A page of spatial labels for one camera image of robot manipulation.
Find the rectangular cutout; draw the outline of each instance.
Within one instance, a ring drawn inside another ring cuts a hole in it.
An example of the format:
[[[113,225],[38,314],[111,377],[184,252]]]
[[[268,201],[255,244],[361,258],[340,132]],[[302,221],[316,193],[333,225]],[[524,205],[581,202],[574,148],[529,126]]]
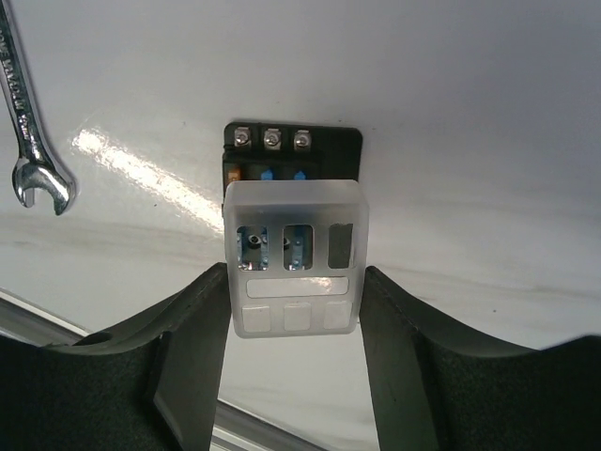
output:
[[[302,271],[313,267],[313,228],[310,225],[287,226],[283,246],[285,269]]]
[[[246,283],[246,293],[249,298],[336,296],[348,293],[348,278],[252,279]]]
[[[352,268],[353,224],[332,224],[328,238],[328,266],[333,270]]]
[[[246,225],[238,228],[238,267],[242,271],[264,271],[270,266],[267,228]]]

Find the screw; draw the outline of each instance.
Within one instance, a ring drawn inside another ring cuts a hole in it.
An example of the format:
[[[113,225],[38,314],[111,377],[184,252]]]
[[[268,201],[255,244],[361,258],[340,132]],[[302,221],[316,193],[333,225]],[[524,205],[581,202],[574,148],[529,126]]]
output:
[[[306,149],[311,146],[311,134],[306,130],[299,130],[294,135],[294,148]]]
[[[268,148],[273,148],[274,150],[278,150],[280,148],[280,140],[281,134],[277,129],[267,129],[265,131],[265,135],[263,136],[263,141],[265,142],[265,146]]]
[[[246,146],[251,140],[251,133],[248,127],[238,127],[234,132],[234,143],[236,146]]]

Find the wrench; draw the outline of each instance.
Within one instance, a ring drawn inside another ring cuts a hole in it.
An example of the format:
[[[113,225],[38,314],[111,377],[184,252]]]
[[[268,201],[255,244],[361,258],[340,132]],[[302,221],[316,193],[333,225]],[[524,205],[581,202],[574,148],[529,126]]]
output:
[[[0,66],[0,84],[19,145],[12,187],[27,208],[35,203],[35,188],[46,191],[54,201],[54,213],[60,215],[75,197],[75,179],[46,141],[8,0],[0,4]]]

